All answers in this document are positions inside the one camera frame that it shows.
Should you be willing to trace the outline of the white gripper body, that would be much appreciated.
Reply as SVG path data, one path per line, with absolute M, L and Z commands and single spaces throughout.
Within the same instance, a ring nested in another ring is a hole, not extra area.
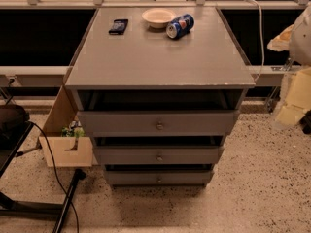
M 311 67 L 304 66 L 291 74 L 286 73 L 281 85 L 281 111 L 298 110 L 306 114 L 311 110 Z

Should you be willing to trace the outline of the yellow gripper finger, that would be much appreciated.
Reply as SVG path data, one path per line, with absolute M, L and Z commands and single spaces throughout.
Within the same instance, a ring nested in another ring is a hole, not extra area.
M 295 126 L 305 116 L 306 110 L 296 106 L 282 106 L 277 112 L 275 121 L 284 126 Z
M 274 37 L 267 45 L 269 50 L 274 51 L 289 51 L 290 50 L 290 39 L 294 26 L 290 25 L 284 29 L 279 35 Z

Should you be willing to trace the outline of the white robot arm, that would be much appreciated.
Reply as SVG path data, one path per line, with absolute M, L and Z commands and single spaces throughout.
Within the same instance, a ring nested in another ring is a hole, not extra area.
M 294 24 L 287 27 L 267 45 L 269 50 L 287 50 L 290 59 L 302 69 L 285 75 L 281 86 L 281 104 L 274 122 L 278 127 L 297 125 L 311 110 L 311 6 Z

